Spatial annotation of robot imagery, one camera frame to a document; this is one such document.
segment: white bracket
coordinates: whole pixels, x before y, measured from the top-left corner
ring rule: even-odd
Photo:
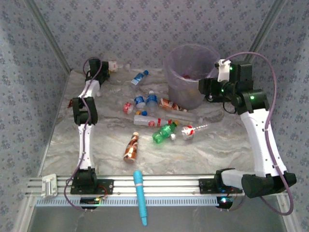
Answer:
[[[218,61],[218,64],[219,64],[218,82],[229,81],[229,79],[230,79],[230,64],[231,64],[231,61],[229,59],[224,63],[223,63],[223,61],[224,61],[224,59],[220,59]]]
[[[41,197],[43,197],[43,199],[49,199],[56,195],[58,195],[56,174],[43,176]]]

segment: patterned wallpaper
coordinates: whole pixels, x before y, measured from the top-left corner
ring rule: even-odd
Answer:
[[[309,3],[288,1],[260,53],[275,67],[278,101],[272,126],[282,159],[297,176],[292,187],[295,210],[304,231],[309,231]],[[273,84],[268,66],[253,62],[256,87],[272,98]]]
[[[67,75],[19,0],[0,1],[0,231],[36,176]]]
[[[162,67],[179,44],[249,49],[273,0],[35,0],[71,68],[93,55]]]

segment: small white bottle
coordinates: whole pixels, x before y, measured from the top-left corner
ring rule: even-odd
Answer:
[[[193,139],[196,133],[208,129],[209,124],[193,127],[191,125],[182,128],[182,135],[184,140]]]
[[[155,93],[152,90],[149,91],[149,95],[146,100],[146,105],[150,113],[154,113],[158,109],[158,101],[156,99]]]
[[[177,120],[183,125],[192,125],[193,123],[203,123],[203,118],[195,114],[185,111],[168,110],[165,114],[165,118]]]

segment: cap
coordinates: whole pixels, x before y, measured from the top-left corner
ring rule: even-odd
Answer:
[[[175,139],[176,139],[176,135],[173,133],[173,134],[171,134],[170,135],[170,139],[172,140],[172,141],[174,141]]]

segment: white clip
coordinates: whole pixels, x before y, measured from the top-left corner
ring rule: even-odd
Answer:
[[[220,59],[218,61],[219,64],[219,75],[218,75],[218,82],[221,81],[229,81],[230,79],[230,63],[231,61],[228,59],[226,62],[224,62],[224,59]]]

